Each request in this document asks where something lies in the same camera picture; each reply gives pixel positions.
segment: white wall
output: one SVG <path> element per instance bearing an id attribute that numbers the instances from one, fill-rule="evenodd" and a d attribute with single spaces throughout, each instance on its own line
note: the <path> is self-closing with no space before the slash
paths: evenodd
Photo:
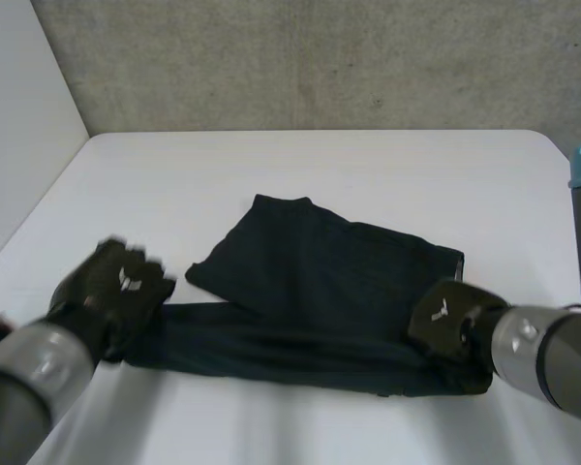
<path id="1" fill-rule="evenodd" d="M 0 249 L 87 140 L 30 2 L 0 0 Z"/>

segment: black trousers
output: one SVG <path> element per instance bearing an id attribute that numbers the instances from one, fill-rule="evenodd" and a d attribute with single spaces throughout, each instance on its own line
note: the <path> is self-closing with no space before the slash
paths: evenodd
<path id="1" fill-rule="evenodd" d="M 482 393 L 491 374 L 427 354 L 414 305 L 463 254 L 351 223 L 309 199 L 256 196 L 187 280 L 225 303 L 166 305 L 126 354 L 134 366 L 378 395 Z"/>

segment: black glove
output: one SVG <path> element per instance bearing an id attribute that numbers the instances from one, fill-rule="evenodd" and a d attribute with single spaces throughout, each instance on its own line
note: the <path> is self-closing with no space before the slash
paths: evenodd
<path id="1" fill-rule="evenodd" d="M 108 239 L 56 288 L 45 322 L 63 326 L 100 358 L 120 361 L 174 291 L 159 263 Z"/>

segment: tabletop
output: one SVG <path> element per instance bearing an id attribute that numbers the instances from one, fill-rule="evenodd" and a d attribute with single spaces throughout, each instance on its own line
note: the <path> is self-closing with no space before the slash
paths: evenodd
<path id="1" fill-rule="evenodd" d="M 462 250 L 464 279 L 511 302 L 568 304 L 581 297 L 567 182 L 565 157 L 530 131 L 97 136 L 0 253 L 0 312 L 43 315 L 110 234 L 163 261 L 172 302 L 212 300 L 183 273 L 255 194 Z M 111 365 L 31 463 L 581 464 L 581 421 L 499 379 L 478 397 L 379 398 Z"/>

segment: black pants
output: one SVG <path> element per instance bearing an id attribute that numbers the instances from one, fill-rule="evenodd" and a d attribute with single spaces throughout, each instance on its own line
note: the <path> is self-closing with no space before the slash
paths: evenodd
<path id="1" fill-rule="evenodd" d="M 463 254 L 350 223 L 309 199 L 256 196 L 192 284 L 229 303 L 166 305 L 127 353 L 134 366 L 371 392 L 457 395 L 491 374 L 406 337 L 414 305 Z"/>

